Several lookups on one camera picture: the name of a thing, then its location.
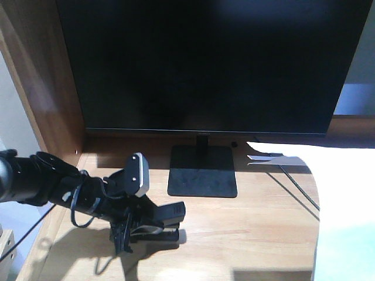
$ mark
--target white wall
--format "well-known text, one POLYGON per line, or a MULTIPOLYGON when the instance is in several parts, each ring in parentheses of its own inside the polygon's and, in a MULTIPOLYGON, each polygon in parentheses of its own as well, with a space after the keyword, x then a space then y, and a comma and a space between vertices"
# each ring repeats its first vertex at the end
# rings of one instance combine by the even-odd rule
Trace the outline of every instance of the white wall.
MULTIPOLYGON (((0 150, 10 148, 17 149, 22 157, 28 157, 40 150, 4 58, 0 54, 0 150)), ((14 231, 15 241, 18 241, 39 218, 37 207, 16 202, 0 203, 0 224, 3 229, 14 231)), ((18 247, 9 280, 15 280, 38 230, 35 229, 18 247)))

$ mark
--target monitor base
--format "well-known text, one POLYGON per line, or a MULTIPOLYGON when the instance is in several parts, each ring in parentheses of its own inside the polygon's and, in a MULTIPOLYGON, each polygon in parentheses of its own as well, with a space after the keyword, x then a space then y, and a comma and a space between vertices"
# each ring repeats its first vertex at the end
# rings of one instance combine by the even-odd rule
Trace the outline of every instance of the monitor base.
POLYGON ((174 146, 169 171, 171 196, 237 197, 233 155, 230 147, 208 146, 197 138, 197 146, 174 146))

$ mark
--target wall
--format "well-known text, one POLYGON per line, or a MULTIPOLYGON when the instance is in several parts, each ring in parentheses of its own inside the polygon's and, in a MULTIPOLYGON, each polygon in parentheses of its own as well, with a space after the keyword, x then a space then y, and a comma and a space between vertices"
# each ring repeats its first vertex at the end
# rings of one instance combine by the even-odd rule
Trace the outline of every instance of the wall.
MULTIPOLYGON (((15 148, 19 156, 28 157, 39 150, 39 145, 4 58, 0 54, 0 150, 6 148, 15 148)), ((3 229, 14 231, 15 241, 18 241, 39 218, 40 213, 37 207, 16 202, 0 203, 0 224, 3 229)), ((18 247, 18 255, 14 260, 8 280, 15 280, 37 233, 38 228, 18 247)))
POLYGON ((335 114, 375 115, 375 1, 347 74, 335 114))

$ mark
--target monitor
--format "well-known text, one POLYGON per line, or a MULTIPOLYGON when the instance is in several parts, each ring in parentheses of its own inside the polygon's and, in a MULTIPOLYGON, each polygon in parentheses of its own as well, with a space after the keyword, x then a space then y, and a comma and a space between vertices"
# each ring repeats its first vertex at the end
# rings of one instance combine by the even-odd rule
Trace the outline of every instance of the monitor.
MULTIPOLYGON (((324 135, 371 2, 57 0, 57 7, 88 131, 324 135)), ((207 155, 206 139, 198 144, 207 155)), ((196 172, 186 149, 172 162, 196 172)))

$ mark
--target cable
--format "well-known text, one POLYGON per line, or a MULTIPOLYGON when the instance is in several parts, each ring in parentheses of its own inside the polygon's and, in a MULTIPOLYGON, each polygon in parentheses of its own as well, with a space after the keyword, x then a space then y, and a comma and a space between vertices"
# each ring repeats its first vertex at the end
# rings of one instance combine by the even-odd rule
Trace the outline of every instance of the cable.
MULTIPOLYGON (((260 143, 259 139, 255 136, 254 139, 260 143)), ((283 172, 284 174, 290 179, 290 181, 295 185, 295 187, 305 196, 307 200, 318 210, 320 211, 320 207, 315 203, 315 201, 305 192, 305 190, 302 189, 301 186, 293 179, 293 177, 283 168, 281 165, 277 165, 283 172)))
POLYGON ((9 256, 17 247, 19 244, 21 244, 21 242, 27 237, 29 236, 29 234, 34 230, 34 228, 36 228, 36 226, 38 224, 40 224, 41 221, 43 221, 43 219, 52 211, 53 208, 55 208, 56 205, 54 204, 52 207, 49 208, 48 211, 45 212, 44 215, 42 215, 42 217, 40 219, 37 220, 36 223, 34 223, 34 225, 32 227, 30 227, 30 229, 24 234, 24 236, 16 243, 14 244, 9 250, 8 252, 6 252, 1 258, 0 258, 0 263, 6 259, 7 256, 9 256))

